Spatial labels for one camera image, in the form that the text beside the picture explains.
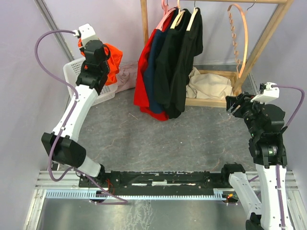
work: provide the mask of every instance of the basket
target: basket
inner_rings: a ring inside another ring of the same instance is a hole
[[[80,74],[81,65],[84,61],[85,61],[85,58],[82,57],[82,58],[79,58],[77,60],[74,60],[74,61],[67,63],[63,67],[66,82],[68,82],[69,84],[71,84],[74,87],[76,87],[77,77]],[[97,97],[97,99],[93,103],[93,105],[99,104],[101,102],[105,102],[105,101],[115,97],[115,91],[117,90],[117,87],[118,86],[117,86],[116,83],[112,84],[112,85],[108,85],[108,86],[105,85],[102,88],[100,95]],[[70,87],[68,87],[68,92],[69,92],[70,97],[72,97],[73,91]]]

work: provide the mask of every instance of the white wall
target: white wall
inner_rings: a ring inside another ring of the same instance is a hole
[[[140,0],[45,0],[55,22],[61,29],[78,29],[89,23],[94,27],[104,43],[111,43],[124,53],[122,62],[139,59],[143,48],[142,17]],[[176,0],[168,1],[170,7],[177,5]],[[193,11],[193,1],[180,1],[181,8]],[[163,16],[160,0],[147,0],[149,34]],[[251,4],[240,4],[244,10]],[[195,64],[234,62],[233,46],[226,2],[196,2],[203,18],[203,53],[195,59]],[[249,50],[251,52],[262,29],[270,18],[275,5],[255,4],[247,13]],[[232,9],[238,37],[238,50],[243,53],[244,35],[239,11]],[[75,58],[80,52],[77,40],[69,37],[68,45]]]
[[[47,166],[40,138],[59,121],[68,91],[35,61],[35,42],[49,28],[34,1],[1,1],[0,22],[0,229],[20,230]],[[46,38],[39,51],[47,68],[63,76],[68,61],[56,40]]]
[[[277,28],[272,39],[253,68],[257,84],[272,81],[278,84],[294,85],[307,92],[307,3],[295,0],[289,12]],[[285,121],[295,110],[300,92],[281,89],[281,95],[274,103],[286,111]],[[307,207],[307,102],[284,134],[287,149],[288,168],[294,171],[295,179]]]

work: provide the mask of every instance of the red shirt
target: red shirt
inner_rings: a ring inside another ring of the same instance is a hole
[[[163,29],[164,31],[171,23],[172,17],[173,17],[174,12],[172,12],[169,17],[165,20],[163,24]],[[154,29],[152,34],[150,35],[150,38],[148,42],[146,43],[140,59],[138,63],[138,74],[136,78],[136,85],[135,85],[135,92],[134,92],[134,104],[140,107],[140,111],[143,113],[148,113],[150,116],[156,118],[159,121],[166,121],[168,120],[168,115],[166,114],[165,111],[163,111],[160,114],[154,114],[152,111],[149,109],[149,101],[143,81],[143,74],[145,70],[148,67],[148,57],[150,53],[150,49],[153,43],[154,35],[156,33],[157,29]]]

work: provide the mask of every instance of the black shirt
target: black shirt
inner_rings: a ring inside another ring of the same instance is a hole
[[[171,105],[170,86],[190,18],[191,13],[185,9],[180,24],[168,31],[160,55],[156,59],[153,82],[154,98],[163,106],[169,118],[177,118],[181,114],[172,109],[174,105]]]
[[[170,85],[171,103],[174,110],[184,112],[186,103],[186,85],[193,69],[194,57],[202,53],[202,17],[198,11],[189,31],[185,32],[177,66]]]

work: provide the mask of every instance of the clothes rack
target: clothes rack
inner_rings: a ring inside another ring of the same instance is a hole
[[[148,37],[148,15],[147,15],[147,0],[141,1],[141,11],[142,11],[142,26],[143,26],[143,38],[144,45],[147,43]],[[284,15],[289,10],[291,4],[294,0],[196,0],[196,1],[216,1],[216,2],[237,2],[237,3],[267,3],[267,4],[277,4],[277,7],[269,19],[267,25],[265,26],[258,42],[255,44],[252,52],[250,53],[244,71],[241,78],[237,77],[237,72],[230,71],[213,71],[213,70],[200,70],[201,74],[213,73],[218,74],[223,77],[230,79],[231,85],[233,87],[234,95],[239,95],[243,82],[248,77],[248,74],[252,70],[253,66],[257,62],[259,56],[263,52],[265,46],[269,42],[273,33],[275,32],[277,26],[283,19]],[[226,100],[212,100],[212,99],[197,99],[197,98],[187,98],[186,105],[194,106],[209,106],[209,107],[221,107],[226,108]]]

